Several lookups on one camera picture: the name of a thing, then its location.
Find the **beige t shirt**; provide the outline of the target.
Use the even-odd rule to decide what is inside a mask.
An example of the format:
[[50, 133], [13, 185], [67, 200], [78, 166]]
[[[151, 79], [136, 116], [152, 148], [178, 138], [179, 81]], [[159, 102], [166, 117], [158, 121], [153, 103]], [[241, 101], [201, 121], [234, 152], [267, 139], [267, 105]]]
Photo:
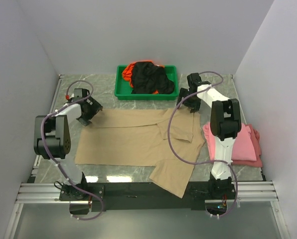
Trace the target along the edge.
[[104, 109], [83, 127], [78, 165], [153, 166], [150, 180], [182, 198], [204, 145], [200, 114], [188, 108]]

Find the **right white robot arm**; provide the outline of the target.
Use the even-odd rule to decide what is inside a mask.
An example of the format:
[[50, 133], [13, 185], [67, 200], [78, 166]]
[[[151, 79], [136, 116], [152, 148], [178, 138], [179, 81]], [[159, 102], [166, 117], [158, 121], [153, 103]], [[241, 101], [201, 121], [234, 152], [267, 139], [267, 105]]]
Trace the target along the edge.
[[192, 113], [200, 109], [202, 101], [211, 108], [210, 129], [215, 138], [215, 156], [208, 194], [214, 199], [222, 198], [235, 192], [230, 166], [233, 145], [242, 128], [240, 104], [237, 99], [228, 98], [214, 89], [210, 82], [202, 81], [199, 73], [189, 74], [187, 82], [188, 88], [180, 89], [177, 103], [184, 104]]

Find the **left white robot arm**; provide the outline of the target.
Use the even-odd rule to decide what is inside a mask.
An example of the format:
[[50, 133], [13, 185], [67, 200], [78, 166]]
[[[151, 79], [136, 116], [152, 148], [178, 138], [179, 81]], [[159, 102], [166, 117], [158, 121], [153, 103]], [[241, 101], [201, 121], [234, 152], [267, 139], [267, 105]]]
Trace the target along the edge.
[[37, 116], [34, 122], [34, 152], [64, 172], [64, 182], [55, 182], [54, 186], [59, 184], [61, 192], [73, 200], [85, 199], [89, 188], [84, 173], [74, 160], [66, 158], [71, 150], [69, 124], [76, 120], [88, 126], [91, 119], [103, 110], [91, 94], [88, 89], [76, 88], [73, 96], [66, 96], [67, 102], [59, 112]]

